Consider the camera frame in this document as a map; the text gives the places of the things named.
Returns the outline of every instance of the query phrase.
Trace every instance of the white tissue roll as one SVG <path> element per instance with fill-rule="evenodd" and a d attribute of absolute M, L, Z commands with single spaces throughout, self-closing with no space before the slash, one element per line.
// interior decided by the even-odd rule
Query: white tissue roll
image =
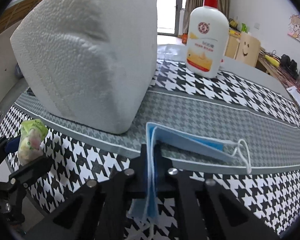
<path fill-rule="evenodd" d="M 52 114 L 120 134 L 156 69 L 156 0 L 43 0 L 10 38 Z"/>

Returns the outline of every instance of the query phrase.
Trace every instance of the wooden box with smiley face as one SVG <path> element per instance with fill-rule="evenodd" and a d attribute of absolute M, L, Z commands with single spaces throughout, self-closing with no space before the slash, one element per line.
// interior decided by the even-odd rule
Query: wooden box with smiley face
<path fill-rule="evenodd" d="M 260 50 L 260 41 L 251 35 L 242 32 L 236 60 L 255 67 Z"/>

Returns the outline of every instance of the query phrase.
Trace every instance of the metal bolt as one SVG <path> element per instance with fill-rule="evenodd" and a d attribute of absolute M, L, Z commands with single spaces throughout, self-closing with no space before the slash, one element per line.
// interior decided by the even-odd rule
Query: metal bolt
<path fill-rule="evenodd" d="M 178 170 L 176 168 L 170 168 L 168 169 L 168 173 L 170 175 L 176 175 L 178 173 Z"/>
<path fill-rule="evenodd" d="M 87 184 L 88 187 L 95 187 L 97 185 L 97 181 L 94 180 L 94 179 L 90 179 L 90 180 L 87 181 L 86 184 Z"/>
<path fill-rule="evenodd" d="M 206 180 L 206 185 L 208 186 L 214 186 L 216 184 L 216 181 L 214 179 L 207 179 Z"/>
<path fill-rule="evenodd" d="M 126 169 L 124 171 L 124 174 L 126 174 L 127 176 L 132 176 L 132 175 L 134 175 L 134 170 L 133 169 Z"/>
<path fill-rule="evenodd" d="M 7 210 L 7 211 L 10 211 L 10 210 L 11 210 L 11 206 L 10 206 L 9 203 L 6 204 L 6 210 Z"/>

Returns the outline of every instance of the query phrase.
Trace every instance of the lotion bottle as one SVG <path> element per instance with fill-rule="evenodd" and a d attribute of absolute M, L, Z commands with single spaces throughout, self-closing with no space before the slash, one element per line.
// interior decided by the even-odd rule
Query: lotion bottle
<path fill-rule="evenodd" d="M 218 0 L 204 0 L 190 14 L 186 67 L 206 78 L 215 78 L 229 37 L 229 22 L 218 9 Z"/>

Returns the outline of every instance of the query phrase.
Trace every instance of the green plastic wrapper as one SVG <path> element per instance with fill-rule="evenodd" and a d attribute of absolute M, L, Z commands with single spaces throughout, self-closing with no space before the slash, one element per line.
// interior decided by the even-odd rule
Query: green plastic wrapper
<path fill-rule="evenodd" d="M 47 134 L 48 129 L 40 119 L 26 120 L 21 123 L 18 148 L 18 159 L 21 165 L 26 165 L 43 155 L 40 145 Z"/>

